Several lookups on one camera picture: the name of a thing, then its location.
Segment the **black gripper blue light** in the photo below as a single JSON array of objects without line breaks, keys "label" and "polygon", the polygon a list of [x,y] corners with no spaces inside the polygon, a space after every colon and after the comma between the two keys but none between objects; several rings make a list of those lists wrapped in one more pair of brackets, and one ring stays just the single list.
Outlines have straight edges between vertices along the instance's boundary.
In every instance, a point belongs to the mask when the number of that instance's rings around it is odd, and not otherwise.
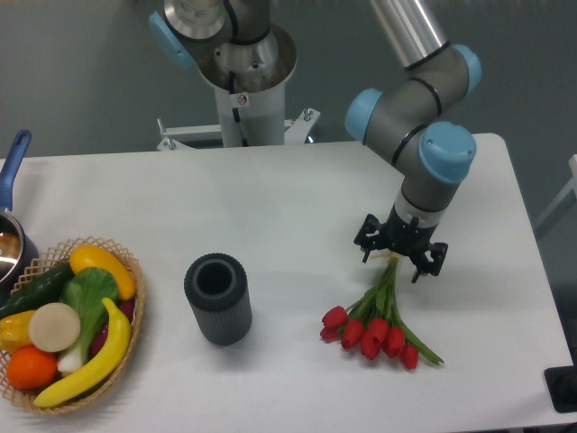
[{"label": "black gripper blue light", "polygon": [[444,265],[448,244],[431,242],[436,228],[436,212],[395,204],[383,226],[376,216],[368,214],[353,243],[362,251],[363,263],[372,252],[384,248],[409,257],[416,267],[411,282],[416,283],[422,275],[438,276]]}]

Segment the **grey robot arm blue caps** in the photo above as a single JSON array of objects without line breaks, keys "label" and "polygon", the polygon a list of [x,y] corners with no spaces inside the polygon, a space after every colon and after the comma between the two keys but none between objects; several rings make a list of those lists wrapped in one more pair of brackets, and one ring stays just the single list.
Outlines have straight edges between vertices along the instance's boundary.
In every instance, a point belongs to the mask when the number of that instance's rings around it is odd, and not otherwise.
[{"label": "grey robot arm blue caps", "polygon": [[[432,241],[476,154],[468,130],[441,120],[481,79],[468,47],[451,44],[421,1],[374,1],[371,9],[408,74],[391,96],[369,88],[349,105],[345,128],[400,172],[388,218],[367,216],[354,242],[364,253],[390,250],[416,276],[437,275],[447,245]],[[215,92],[227,147],[288,141],[285,84],[297,62],[291,37],[270,19],[266,1],[166,1],[149,19],[162,51],[195,67]]]}]

